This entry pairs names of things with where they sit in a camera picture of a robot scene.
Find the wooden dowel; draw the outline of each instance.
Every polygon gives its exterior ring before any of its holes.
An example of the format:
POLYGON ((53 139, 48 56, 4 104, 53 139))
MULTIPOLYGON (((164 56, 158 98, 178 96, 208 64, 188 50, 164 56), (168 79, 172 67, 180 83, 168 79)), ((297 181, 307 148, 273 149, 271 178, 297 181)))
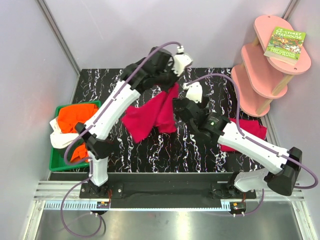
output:
POLYGON ((258 36, 256 36, 255 39, 252 42, 252 45, 253 46, 257 46, 258 44, 259 44, 259 38, 258 38, 258 36))
POLYGON ((261 115, 264 110, 269 106, 273 99, 266 99, 264 103, 255 111, 257 115, 261 115))
POLYGON ((294 77, 294 75, 286 74, 282 80, 278 83, 278 85, 272 90, 272 95, 277 96, 282 89, 290 82, 290 80, 294 77))

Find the cloth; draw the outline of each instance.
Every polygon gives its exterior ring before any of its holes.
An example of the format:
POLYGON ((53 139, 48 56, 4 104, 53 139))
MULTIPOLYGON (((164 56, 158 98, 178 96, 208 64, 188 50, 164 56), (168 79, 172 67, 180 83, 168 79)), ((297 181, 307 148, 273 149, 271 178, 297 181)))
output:
MULTIPOLYGON (((230 121, 236 122, 236 119, 234 118, 229 118, 230 121)), ((260 123, 257 120, 244 120, 244 119, 239 119, 239 125, 240 127, 247 131, 248 133, 255 135, 256 137, 260 139, 265 139, 267 135, 267 128, 264 126, 261 126, 260 123)), ((220 145, 221 146, 221 151, 223 152, 234 152, 236 151, 235 149, 225 146, 225 145, 220 145)))
MULTIPOLYGON (((76 124, 85 123, 97 111, 97 105, 92 103, 74 104, 62 108, 58 117, 50 122, 53 128, 53 133, 50 135, 52 146, 57 149, 66 148, 78 136, 76 124)), ((86 145, 83 143, 74 150, 70 162, 78 162, 88 156, 86 145)))
POLYGON ((93 103, 74 104, 61 108, 57 122, 64 134, 77 133, 76 124, 85 123, 98 111, 93 103))
POLYGON ((168 93, 162 91, 141 107, 129 106, 122 122, 132 135, 135 143, 148 137, 153 127, 160 133, 174 133, 177 128, 174 120, 173 98, 178 97, 179 85, 176 83, 168 93))
POLYGON ((78 133, 62 133, 59 125, 58 118, 50 121, 50 125, 53 129, 53 133, 50 134, 50 140, 52 147, 55 149, 64 149, 69 146, 73 140, 75 140, 79 134, 78 133))

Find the black mounting bracket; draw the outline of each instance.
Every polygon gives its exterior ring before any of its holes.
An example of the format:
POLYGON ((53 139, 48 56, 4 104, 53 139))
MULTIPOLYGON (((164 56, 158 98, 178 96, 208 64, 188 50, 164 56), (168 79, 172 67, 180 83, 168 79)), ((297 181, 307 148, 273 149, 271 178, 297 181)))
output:
POLYGON ((212 198, 213 199, 243 199, 244 193, 246 199, 256 199, 257 194, 256 191, 247 191, 247 192, 240 192, 234 191, 231 192, 228 188, 228 183, 220 183, 220 182, 213 182, 211 184, 211 191, 212 191, 212 198))
MULTIPOLYGON (((123 69, 121 79, 127 80, 144 60, 145 57, 136 63, 126 66, 123 69)), ((162 91, 168 92, 179 80, 179 77, 172 70, 173 64, 174 60, 171 53, 165 49, 161 49, 146 61, 128 84, 131 85, 132 90, 137 90, 140 94, 155 85, 160 86, 162 91)))
POLYGON ((112 199, 121 199, 123 197, 124 185, 121 182, 106 182, 102 186, 96 186, 91 181, 83 183, 79 198, 81 199, 107 199, 108 191, 111 191, 112 199))
MULTIPOLYGON (((86 129, 86 125, 78 122, 75 125, 75 129, 81 134, 86 129)), ((90 132, 86 132, 82 138, 85 142, 86 149, 91 151, 97 160, 105 159, 113 152, 112 142, 109 139, 100 140, 95 134, 91 134, 90 132)))

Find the white cloth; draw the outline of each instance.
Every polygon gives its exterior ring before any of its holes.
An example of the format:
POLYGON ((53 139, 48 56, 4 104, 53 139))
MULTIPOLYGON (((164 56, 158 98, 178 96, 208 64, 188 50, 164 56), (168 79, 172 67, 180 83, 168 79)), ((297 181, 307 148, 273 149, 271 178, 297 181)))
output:
POLYGON ((53 133, 50 134, 50 140, 55 149, 66 148, 79 136, 78 133, 62 133, 58 125, 57 117, 50 121, 50 125, 53 129, 53 133))

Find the orange cloth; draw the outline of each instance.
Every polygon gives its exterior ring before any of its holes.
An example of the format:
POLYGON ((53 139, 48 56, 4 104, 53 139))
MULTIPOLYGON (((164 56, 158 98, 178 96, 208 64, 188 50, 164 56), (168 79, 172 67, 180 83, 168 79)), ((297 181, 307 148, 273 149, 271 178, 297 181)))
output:
MULTIPOLYGON (((97 105, 93 103, 75 104, 62 108, 59 112, 57 123, 64 134, 77 133, 76 124, 85 123, 98 111, 97 105)), ((88 157, 86 145, 78 146, 71 157, 70 162, 78 162, 81 159, 88 157)))

